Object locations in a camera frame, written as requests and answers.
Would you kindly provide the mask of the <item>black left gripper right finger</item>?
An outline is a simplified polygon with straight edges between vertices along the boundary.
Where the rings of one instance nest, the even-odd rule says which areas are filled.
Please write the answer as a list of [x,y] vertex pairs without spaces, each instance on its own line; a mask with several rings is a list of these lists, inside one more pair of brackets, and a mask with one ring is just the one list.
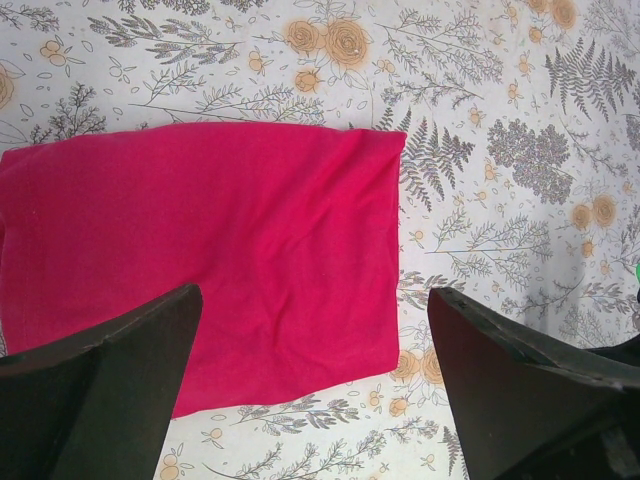
[[637,337],[577,348],[450,287],[428,320],[470,478],[638,478]]

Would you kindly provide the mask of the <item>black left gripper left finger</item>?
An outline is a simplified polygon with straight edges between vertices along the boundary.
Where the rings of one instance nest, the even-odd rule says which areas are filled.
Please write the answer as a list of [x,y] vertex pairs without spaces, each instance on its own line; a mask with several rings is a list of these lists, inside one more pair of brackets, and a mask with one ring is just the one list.
[[203,307],[184,285],[1,359],[4,479],[150,479]]

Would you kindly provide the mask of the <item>floral patterned table mat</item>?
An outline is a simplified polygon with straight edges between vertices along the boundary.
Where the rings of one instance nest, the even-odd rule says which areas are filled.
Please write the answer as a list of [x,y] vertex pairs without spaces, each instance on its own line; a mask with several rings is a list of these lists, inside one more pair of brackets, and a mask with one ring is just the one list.
[[465,479],[426,314],[639,331],[635,1],[5,1],[1,147],[191,121],[407,136],[398,370],[174,421],[159,479]]

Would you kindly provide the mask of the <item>pink folded cloth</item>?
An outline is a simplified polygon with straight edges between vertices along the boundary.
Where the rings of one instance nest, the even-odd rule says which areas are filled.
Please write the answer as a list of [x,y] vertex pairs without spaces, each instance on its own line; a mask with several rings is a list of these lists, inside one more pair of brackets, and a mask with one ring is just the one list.
[[9,352],[195,284],[202,317],[176,416],[393,371],[405,142],[401,132],[204,122],[6,151]]

